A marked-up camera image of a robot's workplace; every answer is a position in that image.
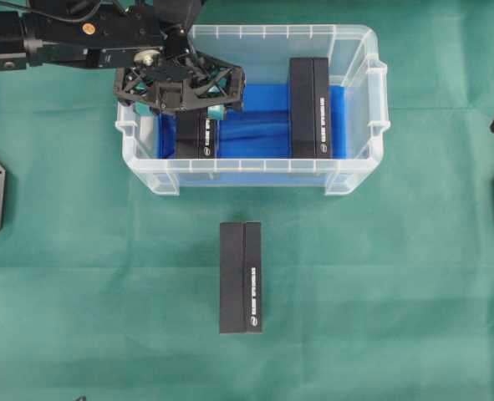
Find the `black rectangular box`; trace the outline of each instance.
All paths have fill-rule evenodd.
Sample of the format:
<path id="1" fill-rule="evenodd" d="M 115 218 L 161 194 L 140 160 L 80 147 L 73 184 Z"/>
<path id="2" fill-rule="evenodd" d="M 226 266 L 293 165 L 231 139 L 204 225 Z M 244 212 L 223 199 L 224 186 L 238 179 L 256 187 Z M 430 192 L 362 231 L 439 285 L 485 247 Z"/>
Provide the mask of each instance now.
<path id="1" fill-rule="evenodd" d="M 177 159 L 198 158 L 198 135 L 200 132 L 200 110 L 179 111 L 176 113 Z"/>
<path id="2" fill-rule="evenodd" d="M 220 333 L 262 332 L 262 226 L 221 224 Z"/>
<path id="3" fill-rule="evenodd" d="M 177 159 L 215 159 L 217 122 L 204 109 L 176 113 Z"/>
<path id="4" fill-rule="evenodd" d="M 291 150 L 295 159 L 315 158 L 315 110 L 311 58 L 289 60 Z"/>
<path id="5" fill-rule="evenodd" d="M 332 158 L 328 59 L 291 58 L 289 86 L 293 158 Z"/>

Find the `screw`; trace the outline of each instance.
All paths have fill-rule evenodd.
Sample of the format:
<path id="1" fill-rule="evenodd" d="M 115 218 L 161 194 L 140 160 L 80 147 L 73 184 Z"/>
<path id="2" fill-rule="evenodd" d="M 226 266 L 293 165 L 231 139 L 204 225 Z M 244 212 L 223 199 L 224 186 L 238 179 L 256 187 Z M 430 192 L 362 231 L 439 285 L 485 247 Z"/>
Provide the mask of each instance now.
<path id="1" fill-rule="evenodd" d="M 143 64 L 146 67 L 151 67 L 153 63 L 154 63 L 154 58 L 151 56 L 151 54 L 146 54 L 146 56 L 143 57 Z"/>
<path id="2" fill-rule="evenodd" d="M 92 23 L 85 23 L 81 28 L 88 35 L 94 35 L 96 33 L 96 27 Z"/>

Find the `teal fabric surface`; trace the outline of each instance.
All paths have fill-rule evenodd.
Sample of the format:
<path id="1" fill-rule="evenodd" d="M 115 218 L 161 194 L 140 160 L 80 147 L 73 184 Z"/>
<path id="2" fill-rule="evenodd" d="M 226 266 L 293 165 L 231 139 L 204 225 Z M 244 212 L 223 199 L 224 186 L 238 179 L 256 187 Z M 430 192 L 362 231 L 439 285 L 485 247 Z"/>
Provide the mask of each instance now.
<path id="1" fill-rule="evenodd" d="M 0 400 L 494 400 L 494 0 L 211 0 L 200 23 L 362 23 L 385 159 L 352 195 L 152 195 L 112 72 L 0 74 Z M 218 335 L 219 223 L 261 221 L 265 333 Z"/>

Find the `cable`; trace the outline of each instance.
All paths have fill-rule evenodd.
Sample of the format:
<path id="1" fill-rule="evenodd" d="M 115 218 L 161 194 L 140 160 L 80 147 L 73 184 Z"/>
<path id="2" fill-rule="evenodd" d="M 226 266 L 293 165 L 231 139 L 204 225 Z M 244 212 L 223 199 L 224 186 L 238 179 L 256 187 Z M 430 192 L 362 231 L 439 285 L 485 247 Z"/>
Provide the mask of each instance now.
<path id="1" fill-rule="evenodd" d="M 84 23 L 85 21 L 92 18 L 98 12 L 101 4 L 102 4 L 102 1 L 99 0 L 96 3 L 96 5 L 92 8 L 92 10 L 90 10 L 86 15 L 84 15 L 81 18 L 64 18 L 64 17 L 60 17 L 59 15 L 53 15 L 53 14 L 45 13 L 44 11 L 40 11 L 40 10 L 37 10 L 35 8 L 21 6 L 19 4 L 9 3 L 9 2 L 5 2 L 3 0 L 0 0 L 0 6 L 13 8 L 15 10 L 24 11 L 27 13 L 42 15 L 43 17 L 52 18 L 52 19 L 55 19 L 55 20 L 60 21 L 62 23 Z"/>

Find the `gold screw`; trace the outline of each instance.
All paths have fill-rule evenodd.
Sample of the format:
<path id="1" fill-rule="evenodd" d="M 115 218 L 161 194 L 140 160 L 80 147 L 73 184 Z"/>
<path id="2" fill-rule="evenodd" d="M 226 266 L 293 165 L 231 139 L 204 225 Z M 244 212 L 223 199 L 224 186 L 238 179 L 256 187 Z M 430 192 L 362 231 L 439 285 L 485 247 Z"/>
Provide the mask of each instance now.
<path id="1" fill-rule="evenodd" d="M 83 26 L 83 32 L 88 35 L 94 35 L 96 33 L 96 27 L 92 23 L 86 23 Z"/>

